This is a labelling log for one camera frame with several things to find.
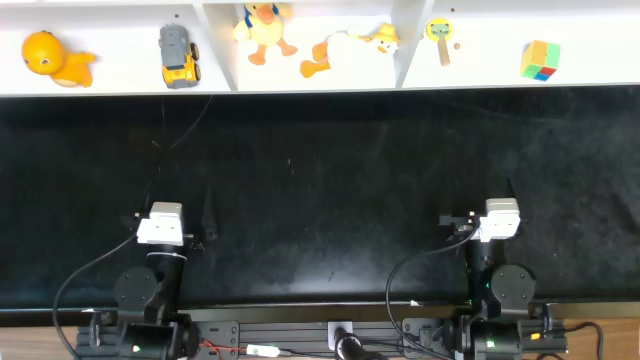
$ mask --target orange duck toy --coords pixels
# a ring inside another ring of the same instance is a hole
[[[22,58],[29,70],[51,76],[60,86],[89,87],[93,82],[89,63],[95,62],[96,56],[68,51],[50,32],[29,35],[22,45]]]

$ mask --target wooden handle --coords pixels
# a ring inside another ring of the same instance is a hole
[[[449,50],[447,50],[447,39],[443,37],[438,38],[438,54],[440,54],[440,65],[449,66],[451,60],[449,60]]]

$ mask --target black tabletop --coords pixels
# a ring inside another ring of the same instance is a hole
[[[182,308],[380,301],[393,266],[442,247],[437,215],[510,179],[525,231],[505,244],[540,300],[640,298],[637,87],[0,100],[0,308],[51,307],[76,268],[152,201],[219,239],[189,255]],[[129,244],[62,307],[114,304]],[[464,260],[409,264],[397,300],[467,299]]]

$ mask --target rubik's cube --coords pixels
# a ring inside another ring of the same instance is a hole
[[[522,55],[520,75],[529,79],[547,81],[560,61],[560,45],[535,40]]]

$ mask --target yellow hat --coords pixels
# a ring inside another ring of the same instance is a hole
[[[400,39],[396,36],[396,28],[391,24],[382,24],[380,30],[372,38],[387,42],[400,42]]]

